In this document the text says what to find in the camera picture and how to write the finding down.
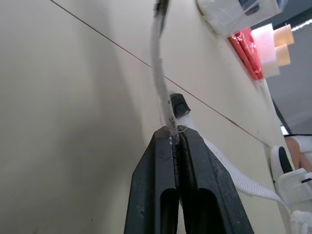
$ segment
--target red object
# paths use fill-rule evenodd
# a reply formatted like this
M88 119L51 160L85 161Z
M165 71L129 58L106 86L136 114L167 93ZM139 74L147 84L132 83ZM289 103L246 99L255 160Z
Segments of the red object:
M263 79L261 63L257 48L254 44L254 39L251 35L251 29L245 28L235 35L230 36L229 41L236 50L252 78L254 80Z

